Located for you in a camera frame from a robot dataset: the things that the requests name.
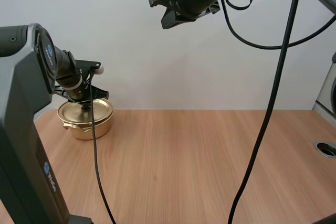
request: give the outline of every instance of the wooden table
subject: wooden table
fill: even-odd
[[[117,110],[97,140],[105,195],[117,223],[226,223],[263,111]],[[93,142],[73,138],[56,110],[36,126],[72,214],[110,223]],[[312,223],[336,212],[336,160],[315,141],[336,130],[313,111],[273,114],[234,223]],[[0,223],[11,223],[3,206]]]

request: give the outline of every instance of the metal pot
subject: metal pot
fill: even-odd
[[[74,137],[81,140],[93,139],[90,109],[83,109],[78,103],[66,102],[59,107],[57,114],[63,122],[63,127],[70,129]],[[96,138],[99,138],[111,128],[113,106],[106,99],[94,100],[93,114]]]

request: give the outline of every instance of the white wall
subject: white wall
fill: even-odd
[[[281,44],[290,2],[254,0],[249,10],[229,14],[244,38]],[[240,43],[222,12],[170,30],[161,28],[163,13],[148,0],[0,0],[0,26],[40,23],[75,58],[101,61],[106,71],[93,84],[109,90],[117,108],[266,108],[279,51]],[[317,0],[300,0],[292,41],[331,17]],[[333,25],[289,49],[276,108],[312,108],[336,51],[335,33]],[[49,108],[62,102],[55,98]]]

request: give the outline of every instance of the black cable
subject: black cable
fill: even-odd
[[[225,2],[224,0],[220,0],[222,2],[222,6],[223,6],[223,11],[224,11],[224,16],[225,16],[225,20],[226,20],[226,23],[227,23],[227,26],[229,27],[229,30],[231,31],[231,33],[237,38],[239,39],[241,42],[251,46],[251,47],[255,47],[255,48],[259,48],[259,49],[264,49],[264,50],[278,50],[278,49],[281,49],[281,46],[261,46],[261,45],[258,45],[258,44],[255,44],[255,43],[252,43],[252,42],[249,42],[243,38],[241,38],[241,36],[239,34],[237,34],[235,32],[235,30],[233,29],[232,25],[231,25],[231,22],[230,22],[230,19],[229,19],[229,15],[227,13],[227,9],[226,9],[226,5],[225,5]],[[320,33],[324,32],[329,26],[331,26],[331,24],[333,24],[334,22],[336,21],[336,15],[333,16],[324,26],[322,26],[319,30],[317,30],[315,33],[307,36],[306,38],[303,38],[301,40],[298,40],[298,41],[295,41],[293,43],[290,43],[288,45],[288,47],[294,47],[294,46],[297,46],[299,44],[302,44],[304,42],[307,42],[308,40],[312,39],[312,38],[315,38],[316,36],[318,36]]]
[[[95,131],[95,117],[94,117],[94,114],[93,114],[93,95],[92,95],[92,78],[93,78],[93,75],[94,73],[91,72],[91,75],[90,75],[90,79],[89,79],[89,87],[90,87],[90,102],[91,102],[91,121],[92,121],[92,137],[93,137],[93,149],[94,149],[94,168],[96,170],[96,176],[97,176],[97,182],[98,182],[98,186],[99,186],[99,190],[100,190],[100,194],[101,194],[101,197],[103,198],[103,201],[104,201],[104,204],[105,204],[105,207],[106,207],[106,210],[107,212],[109,213],[109,216],[110,216],[110,219],[112,221],[113,224],[116,224],[116,221],[114,220],[114,217],[111,213],[111,210],[110,210],[110,207],[109,207],[109,204],[107,203],[106,201],[106,198],[105,198],[105,194],[104,194],[104,191],[103,191],[103,187],[101,186],[101,181],[100,181],[100,176],[99,176],[99,171],[98,171],[98,161],[97,161],[97,140],[96,140],[96,131]]]
[[[284,68],[286,53],[287,53],[288,46],[289,46],[290,34],[292,32],[294,18],[295,18],[296,10],[297,10],[297,7],[298,7],[298,2],[299,2],[299,0],[292,0],[292,3],[291,3],[289,16],[288,16],[288,20],[287,20],[287,25],[286,25],[286,31],[285,31],[285,35],[283,37],[283,42],[282,42],[282,46],[281,46],[281,53],[280,53],[280,56],[279,56],[278,67],[277,67],[277,71],[276,71],[276,74],[275,74],[273,88],[272,88],[269,103],[268,103],[268,106],[267,106],[265,118],[264,118],[264,121],[262,123],[261,129],[259,131],[255,146],[253,148],[252,155],[251,155],[250,161],[248,163],[243,181],[242,181],[242,183],[240,185],[240,188],[237,192],[237,195],[236,195],[236,197],[233,201],[231,211],[230,211],[230,214],[229,214],[228,224],[231,224],[232,221],[233,221],[233,216],[235,214],[236,207],[237,207],[239,199],[240,199],[241,195],[243,194],[243,191],[246,187],[248,178],[250,177],[251,171],[253,169],[254,162],[255,162],[256,157],[257,157],[257,153],[258,153],[260,144],[261,144],[262,139],[264,137],[264,134],[265,134],[268,122],[270,120],[270,117],[272,115],[272,111],[273,111],[273,108],[274,108],[275,100],[276,100],[279,85],[280,85],[282,69]]]
[[[250,5],[252,4],[253,0],[250,0],[250,3],[246,6],[236,6],[234,4],[231,4],[231,2],[229,0],[225,0],[226,3],[234,10],[246,10],[250,7]]]

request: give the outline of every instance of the pot handle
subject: pot handle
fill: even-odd
[[[63,128],[65,128],[66,130],[69,128],[73,128],[73,129],[80,129],[80,127],[78,127],[77,125],[73,125],[70,123],[63,123]]]
[[[79,129],[79,130],[82,130],[83,132],[88,132],[88,131],[91,131],[91,129],[92,129],[92,127],[91,127],[91,128],[86,129],[86,130],[83,130],[81,127],[78,127],[77,125],[70,124],[70,123],[63,123],[63,128],[65,128],[66,130],[69,129],[69,128]]]

